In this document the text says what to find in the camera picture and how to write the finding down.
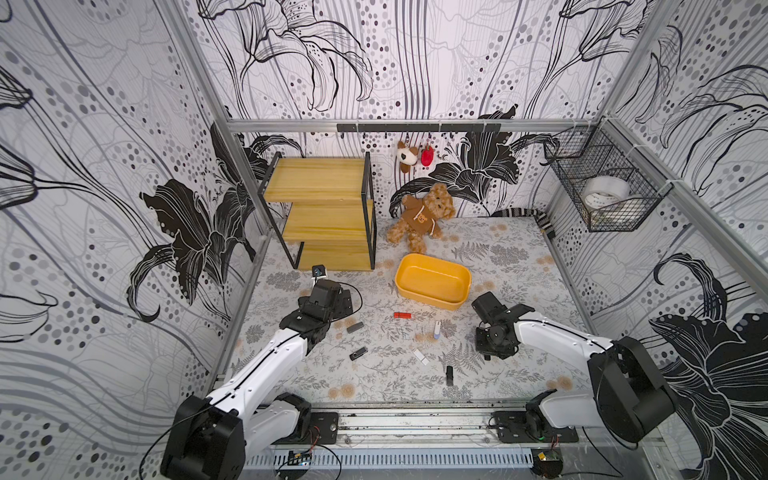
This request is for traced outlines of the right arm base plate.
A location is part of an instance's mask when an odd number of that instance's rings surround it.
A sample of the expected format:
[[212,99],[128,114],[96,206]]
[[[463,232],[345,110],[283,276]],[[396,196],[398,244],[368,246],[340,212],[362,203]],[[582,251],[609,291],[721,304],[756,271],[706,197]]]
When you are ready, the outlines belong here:
[[539,443],[557,446],[579,441],[574,428],[555,428],[541,414],[529,411],[493,412],[489,427],[496,431],[498,440],[506,444]]

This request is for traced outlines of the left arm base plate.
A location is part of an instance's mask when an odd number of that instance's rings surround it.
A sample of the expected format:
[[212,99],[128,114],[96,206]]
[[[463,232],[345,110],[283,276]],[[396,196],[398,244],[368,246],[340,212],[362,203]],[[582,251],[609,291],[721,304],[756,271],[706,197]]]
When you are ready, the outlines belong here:
[[273,441],[272,445],[333,445],[337,441],[339,418],[336,411],[312,411],[291,435]]

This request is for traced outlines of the grey usb flash drive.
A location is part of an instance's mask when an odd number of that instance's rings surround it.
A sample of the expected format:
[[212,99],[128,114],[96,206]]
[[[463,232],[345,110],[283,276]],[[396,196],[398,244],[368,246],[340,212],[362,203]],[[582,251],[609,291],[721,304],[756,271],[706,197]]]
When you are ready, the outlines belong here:
[[364,323],[363,322],[357,322],[357,323],[355,323],[355,324],[353,324],[351,326],[348,326],[346,331],[348,333],[354,333],[354,332],[362,329],[363,327],[364,327]]

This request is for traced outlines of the black usb drive front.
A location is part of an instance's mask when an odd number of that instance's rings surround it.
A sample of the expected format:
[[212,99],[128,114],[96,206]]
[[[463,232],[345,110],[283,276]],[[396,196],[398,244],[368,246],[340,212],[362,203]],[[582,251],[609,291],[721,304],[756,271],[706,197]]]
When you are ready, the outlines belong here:
[[447,365],[445,368],[446,385],[452,387],[454,385],[454,369],[451,365]]

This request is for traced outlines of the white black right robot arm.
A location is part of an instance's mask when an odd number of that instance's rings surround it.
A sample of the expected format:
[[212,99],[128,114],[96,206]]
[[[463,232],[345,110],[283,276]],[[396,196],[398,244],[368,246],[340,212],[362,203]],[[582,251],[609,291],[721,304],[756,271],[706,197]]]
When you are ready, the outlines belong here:
[[500,441],[526,435],[534,442],[574,442],[577,429],[604,427],[628,443],[640,442],[672,416],[678,397],[645,346],[632,337],[612,340],[552,321],[525,304],[508,307],[486,292],[472,303],[480,318],[475,348],[485,359],[507,359],[529,346],[586,373],[585,390],[548,389],[522,412],[497,412]]

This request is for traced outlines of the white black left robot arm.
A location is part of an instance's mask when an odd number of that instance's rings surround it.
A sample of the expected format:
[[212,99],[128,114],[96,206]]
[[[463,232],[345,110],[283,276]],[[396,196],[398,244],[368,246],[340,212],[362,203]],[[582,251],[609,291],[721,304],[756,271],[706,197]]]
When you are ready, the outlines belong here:
[[248,456],[278,440],[303,439],[309,429],[309,402],[293,394],[264,401],[333,323],[355,313],[355,290],[325,277],[316,280],[245,367],[210,393],[185,399],[165,433],[160,474],[168,479],[237,479]]

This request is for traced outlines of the black silver swivel usb drive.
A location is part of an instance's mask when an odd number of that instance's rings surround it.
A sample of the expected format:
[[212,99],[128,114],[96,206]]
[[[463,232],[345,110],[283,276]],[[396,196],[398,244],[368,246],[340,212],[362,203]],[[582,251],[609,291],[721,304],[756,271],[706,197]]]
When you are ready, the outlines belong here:
[[365,355],[367,352],[368,352],[368,349],[367,349],[366,347],[361,347],[361,348],[359,348],[359,349],[357,349],[357,350],[353,351],[353,352],[352,352],[352,353],[349,355],[349,358],[350,358],[350,360],[351,360],[351,361],[355,361],[355,360],[357,360],[357,359],[361,358],[361,357],[362,357],[363,355]]

